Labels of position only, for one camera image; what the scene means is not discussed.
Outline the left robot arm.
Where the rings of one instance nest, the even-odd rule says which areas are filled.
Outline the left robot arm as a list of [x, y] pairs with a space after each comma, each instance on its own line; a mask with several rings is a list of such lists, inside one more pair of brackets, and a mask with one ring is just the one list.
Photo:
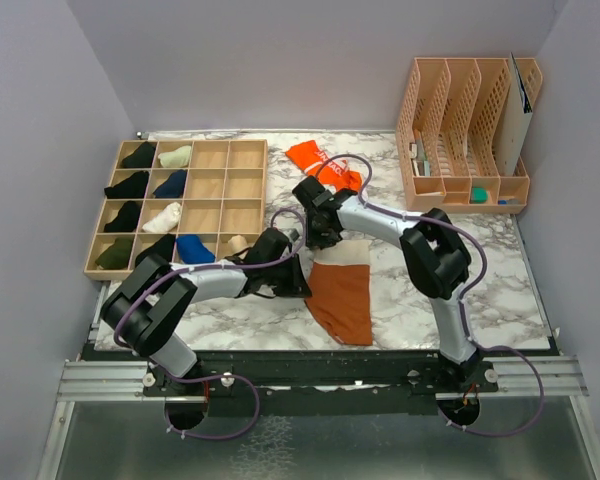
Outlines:
[[253, 245], [230, 252], [215, 263], [181, 268], [148, 255], [101, 307], [100, 319], [119, 345], [163, 367], [166, 382], [179, 394], [194, 392], [201, 380], [197, 355], [176, 334], [189, 305], [257, 295], [264, 286], [274, 297], [311, 296], [292, 239], [282, 231], [268, 228]]

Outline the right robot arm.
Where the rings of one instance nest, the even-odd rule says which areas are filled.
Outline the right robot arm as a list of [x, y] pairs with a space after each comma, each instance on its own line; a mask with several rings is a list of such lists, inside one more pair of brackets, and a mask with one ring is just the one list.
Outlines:
[[344, 231], [353, 231], [402, 251], [412, 285], [429, 299], [434, 313], [439, 381], [452, 391], [471, 384], [480, 362], [462, 300], [471, 256], [446, 213], [433, 208], [415, 214], [373, 205], [353, 190], [333, 193], [314, 177], [302, 180], [292, 193], [306, 214], [309, 247], [333, 247]]

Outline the rust brown underwear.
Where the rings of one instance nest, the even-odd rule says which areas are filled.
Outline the rust brown underwear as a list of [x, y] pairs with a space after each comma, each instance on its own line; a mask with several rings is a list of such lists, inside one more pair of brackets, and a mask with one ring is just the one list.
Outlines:
[[305, 303], [339, 344], [372, 344], [370, 273], [368, 240], [343, 240], [314, 252], [308, 280], [311, 296]]

